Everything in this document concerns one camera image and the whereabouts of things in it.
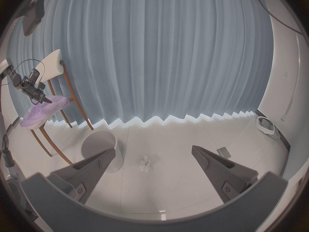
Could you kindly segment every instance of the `chair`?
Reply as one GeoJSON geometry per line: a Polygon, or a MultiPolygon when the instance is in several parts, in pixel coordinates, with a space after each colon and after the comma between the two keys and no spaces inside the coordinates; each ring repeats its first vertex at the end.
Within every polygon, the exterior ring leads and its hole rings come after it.
{"type": "MultiPolygon", "coordinates": [[[[55,95],[54,89],[52,88],[52,83],[50,82],[50,80],[56,76],[62,75],[64,74],[65,79],[66,79],[66,83],[68,84],[69,90],[72,94],[72,97],[69,99],[70,102],[76,102],[76,105],[80,111],[80,113],[82,114],[83,118],[85,119],[85,121],[87,122],[88,126],[90,127],[91,130],[93,130],[93,127],[91,125],[91,123],[89,122],[86,114],[84,113],[82,107],[79,104],[79,101],[75,95],[75,92],[72,88],[67,70],[66,70],[66,64],[65,62],[62,60],[62,56],[61,56],[61,51],[60,49],[53,51],[51,54],[49,54],[46,58],[44,58],[42,60],[42,63],[39,63],[36,67],[36,69],[40,72],[40,76],[37,79],[37,83],[41,82],[48,82],[50,91],[52,92],[52,95],[55,95]]],[[[62,116],[64,117],[64,120],[67,122],[67,124],[70,126],[70,128],[72,128],[71,123],[69,122],[68,118],[66,117],[66,115],[64,114],[63,110],[60,110],[60,113],[62,114],[62,116]]],[[[44,125],[45,123],[39,127],[41,133],[43,134],[43,136],[45,137],[45,139],[49,142],[49,144],[53,147],[53,149],[70,165],[72,165],[72,162],[60,151],[60,149],[56,146],[56,144],[52,141],[52,139],[48,136],[47,132],[44,129],[44,125]]],[[[30,130],[31,133],[33,134],[33,136],[35,137],[35,139],[37,140],[37,142],[41,145],[41,147],[44,149],[44,151],[51,157],[52,154],[45,148],[45,146],[42,144],[42,142],[40,141],[40,139],[37,137],[36,133],[34,132],[34,130],[30,130]]]]}

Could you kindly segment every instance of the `floor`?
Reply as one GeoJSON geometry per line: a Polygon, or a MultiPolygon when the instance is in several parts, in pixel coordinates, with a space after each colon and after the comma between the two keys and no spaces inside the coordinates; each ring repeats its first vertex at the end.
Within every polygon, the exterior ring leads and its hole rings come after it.
{"type": "MultiPolygon", "coordinates": [[[[138,118],[123,124],[104,121],[95,130],[111,129],[118,138],[124,164],[115,173],[105,173],[86,205],[103,213],[132,219],[176,219],[206,212],[222,205],[210,181],[191,155],[192,145],[217,153],[226,147],[230,160],[253,168],[259,178],[267,171],[279,174],[287,149],[281,141],[264,135],[255,126],[253,112],[198,119],[187,116],[166,121],[154,117],[143,123],[138,118]],[[151,171],[141,172],[139,160],[147,154],[151,171]]],[[[83,159],[81,145],[92,131],[86,123],[69,128],[64,122],[47,123],[47,133],[72,161],[83,159]]],[[[9,134],[10,150],[26,177],[35,172],[45,176],[67,166],[39,130],[37,135],[53,154],[43,151],[31,132],[17,125],[9,134]]]]}

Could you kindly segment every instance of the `chair leg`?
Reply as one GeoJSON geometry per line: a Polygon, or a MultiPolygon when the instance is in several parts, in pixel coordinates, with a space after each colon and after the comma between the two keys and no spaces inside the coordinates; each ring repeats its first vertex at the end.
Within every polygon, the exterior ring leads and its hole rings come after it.
{"type": "Polygon", "coordinates": [[[79,104],[79,101],[78,101],[78,99],[77,99],[77,97],[76,97],[76,95],[75,95],[75,92],[74,92],[74,90],[73,90],[72,84],[71,84],[70,79],[69,79],[69,76],[68,76],[68,72],[66,71],[66,64],[62,64],[62,65],[63,65],[64,76],[65,76],[65,78],[66,78],[66,82],[67,82],[68,87],[69,87],[69,89],[70,89],[70,92],[71,92],[71,94],[72,94],[72,96],[73,96],[73,98],[74,98],[74,100],[75,100],[75,102],[76,102],[76,105],[77,105],[77,107],[78,107],[80,113],[82,114],[83,118],[84,118],[85,121],[87,122],[88,126],[90,127],[90,129],[93,130],[93,127],[92,127],[91,123],[89,122],[89,120],[88,120],[86,114],[84,113],[84,111],[83,111],[81,105],[79,104]]]}
{"type": "Polygon", "coordinates": [[[54,144],[51,138],[48,136],[47,132],[44,129],[44,125],[42,125],[39,129],[49,144],[54,148],[54,150],[65,160],[68,164],[72,165],[73,163],[60,151],[60,149],[54,144]]]}
{"type": "MultiPolygon", "coordinates": [[[[50,89],[50,91],[52,92],[52,95],[56,95],[56,94],[55,94],[55,91],[54,91],[54,89],[53,89],[53,87],[52,87],[51,81],[50,81],[50,80],[47,80],[47,82],[48,82],[49,89],[50,89]]],[[[66,121],[66,123],[70,126],[70,128],[72,128],[71,123],[69,122],[68,118],[66,117],[66,115],[64,114],[64,112],[63,112],[62,109],[60,110],[60,113],[61,113],[62,116],[64,117],[64,120],[66,121]]]]}
{"type": "Polygon", "coordinates": [[[33,134],[34,138],[37,140],[37,142],[39,143],[39,145],[41,145],[41,147],[44,149],[44,151],[50,156],[52,157],[52,154],[45,148],[45,146],[42,144],[41,140],[38,138],[38,136],[36,135],[36,133],[34,132],[34,130],[30,130],[31,133],[33,134]]]}

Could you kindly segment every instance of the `white chair backrest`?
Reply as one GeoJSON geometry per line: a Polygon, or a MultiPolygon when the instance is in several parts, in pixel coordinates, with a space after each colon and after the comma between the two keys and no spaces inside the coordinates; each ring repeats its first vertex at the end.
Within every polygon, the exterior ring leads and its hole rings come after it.
{"type": "Polygon", "coordinates": [[[60,64],[60,60],[62,60],[60,49],[53,51],[46,58],[44,58],[42,62],[45,65],[45,71],[44,65],[42,63],[39,63],[36,69],[40,72],[40,75],[36,83],[39,83],[41,77],[41,82],[45,82],[49,79],[54,78],[55,76],[63,74],[63,66],[60,64]]]}

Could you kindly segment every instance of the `trash can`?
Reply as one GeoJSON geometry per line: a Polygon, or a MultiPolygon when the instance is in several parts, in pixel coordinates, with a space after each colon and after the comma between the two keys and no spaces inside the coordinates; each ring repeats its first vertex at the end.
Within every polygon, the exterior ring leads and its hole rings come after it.
{"type": "Polygon", "coordinates": [[[82,144],[82,155],[86,159],[111,148],[115,149],[116,156],[105,172],[113,173],[122,167],[123,156],[118,146],[117,136],[111,130],[97,130],[86,137],[82,144]]]}

